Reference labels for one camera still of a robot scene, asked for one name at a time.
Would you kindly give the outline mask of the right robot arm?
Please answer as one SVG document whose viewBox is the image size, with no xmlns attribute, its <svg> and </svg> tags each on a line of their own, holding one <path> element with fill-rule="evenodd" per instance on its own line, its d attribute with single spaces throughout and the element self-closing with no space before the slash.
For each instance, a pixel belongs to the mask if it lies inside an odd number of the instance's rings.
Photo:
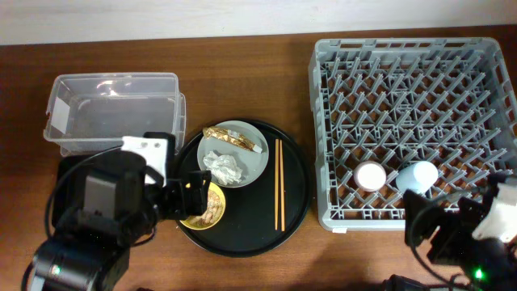
<svg viewBox="0 0 517 291">
<path fill-rule="evenodd" d="M 516 177 L 429 200 L 403 195 L 405 244 L 434 278 L 451 289 L 516 289 Z"/>
</svg>

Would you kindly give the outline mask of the pink plastic cup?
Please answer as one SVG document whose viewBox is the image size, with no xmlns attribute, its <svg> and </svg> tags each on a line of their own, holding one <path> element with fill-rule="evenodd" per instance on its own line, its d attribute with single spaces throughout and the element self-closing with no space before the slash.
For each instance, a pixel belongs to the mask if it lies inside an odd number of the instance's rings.
<svg viewBox="0 0 517 291">
<path fill-rule="evenodd" d="M 380 190 L 387 181 L 385 169 L 377 162 L 360 163 L 353 171 L 355 184 L 366 192 Z"/>
</svg>

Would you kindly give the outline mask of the blue plastic cup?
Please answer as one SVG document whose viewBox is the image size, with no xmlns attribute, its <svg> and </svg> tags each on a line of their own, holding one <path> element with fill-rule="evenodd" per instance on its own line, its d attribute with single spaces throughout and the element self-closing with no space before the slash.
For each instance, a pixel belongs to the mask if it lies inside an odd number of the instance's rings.
<svg viewBox="0 0 517 291">
<path fill-rule="evenodd" d="M 436 166 L 428 161 L 413 163 L 402 169 L 395 180 L 397 189 L 405 193 L 411 190 L 417 194 L 424 194 L 439 178 Z"/>
</svg>

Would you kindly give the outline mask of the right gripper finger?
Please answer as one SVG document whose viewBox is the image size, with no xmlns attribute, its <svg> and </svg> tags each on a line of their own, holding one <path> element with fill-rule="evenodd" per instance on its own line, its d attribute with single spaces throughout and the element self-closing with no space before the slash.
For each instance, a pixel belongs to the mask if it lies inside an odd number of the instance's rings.
<svg viewBox="0 0 517 291">
<path fill-rule="evenodd" d="M 507 175 L 503 173 L 494 173 L 488 175 L 487 192 L 491 194 L 497 194 L 499 184 L 516 184 L 516 175 Z"/>
<path fill-rule="evenodd" d="M 439 207 L 411 190 L 405 191 L 403 204 L 406 215 L 405 243 L 409 246 L 409 238 L 412 238 L 417 247 L 434 233 L 439 217 Z"/>
</svg>

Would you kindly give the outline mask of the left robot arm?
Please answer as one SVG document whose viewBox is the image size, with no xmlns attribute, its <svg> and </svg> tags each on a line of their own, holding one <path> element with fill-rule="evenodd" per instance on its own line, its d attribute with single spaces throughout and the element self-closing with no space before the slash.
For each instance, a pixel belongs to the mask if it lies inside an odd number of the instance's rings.
<svg viewBox="0 0 517 291">
<path fill-rule="evenodd" d="M 130 251 L 149 243 L 164 220 L 208 207 L 209 171 L 169 179 L 139 154 L 112 148 L 64 173 L 45 206 L 47 239 L 27 266 L 22 290 L 111 290 Z"/>
</svg>

